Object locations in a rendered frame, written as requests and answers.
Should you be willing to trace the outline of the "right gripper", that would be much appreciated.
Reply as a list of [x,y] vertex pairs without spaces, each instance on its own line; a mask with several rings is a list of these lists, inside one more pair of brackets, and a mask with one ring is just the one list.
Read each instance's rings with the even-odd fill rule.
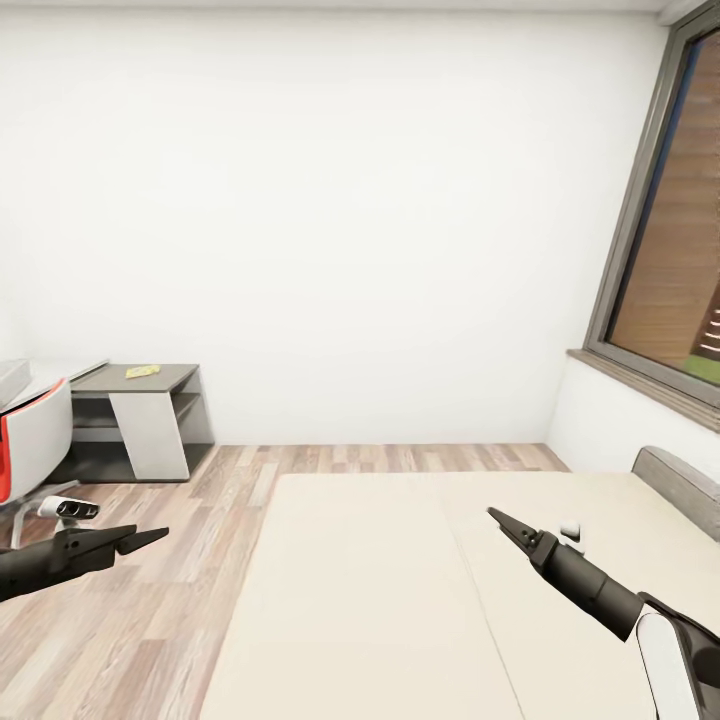
[[542,529],[534,530],[497,508],[490,508],[488,514],[498,522],[499,529],[529,557],[534,570],[548,584],[586,614],[592,612],[596,598],[610,578],[606,572],[563,545],[558,540],[559,536]]

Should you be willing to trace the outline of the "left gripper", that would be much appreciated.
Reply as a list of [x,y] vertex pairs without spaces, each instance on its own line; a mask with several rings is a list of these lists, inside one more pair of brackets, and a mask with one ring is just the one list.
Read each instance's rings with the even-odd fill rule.
[[85,573],[102,571],[115,564],[115,552],[126,556],[166,537],[170,528],[137,533],[137,525],[110,529],[70,528],[55,533],[19,552],[11,567],[13,589],[28,595]]

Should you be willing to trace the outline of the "toy box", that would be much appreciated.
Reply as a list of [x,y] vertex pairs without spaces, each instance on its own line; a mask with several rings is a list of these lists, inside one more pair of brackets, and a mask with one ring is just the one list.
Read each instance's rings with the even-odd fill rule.
[[0,408],[31,382],[29,359],[0,361]]

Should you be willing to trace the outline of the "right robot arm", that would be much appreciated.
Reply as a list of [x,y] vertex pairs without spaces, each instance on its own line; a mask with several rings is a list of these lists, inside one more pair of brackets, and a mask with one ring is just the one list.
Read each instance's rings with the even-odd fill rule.
[[[648,592],[634,594],[584,558],[584,522],[561,519],[560,534],[534,530],[490,508],[499,529],[551,584],[626,642],[636,626],[656,720],[720,720],[720,638]],[[648,604],[657,613],[640,612]]]

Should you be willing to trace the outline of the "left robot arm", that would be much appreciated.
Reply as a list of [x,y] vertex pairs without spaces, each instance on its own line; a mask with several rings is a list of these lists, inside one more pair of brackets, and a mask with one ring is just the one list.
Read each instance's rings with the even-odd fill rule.
[[115,552],[126,556],[170,533],[166,527],[137,533],[137,525],[94,529],[77,522],[96,518],[99,510],[92,502],[49,495],[38,515],[60,519],[55,536],[23,550],[0,550],[0,603],[114,567]]

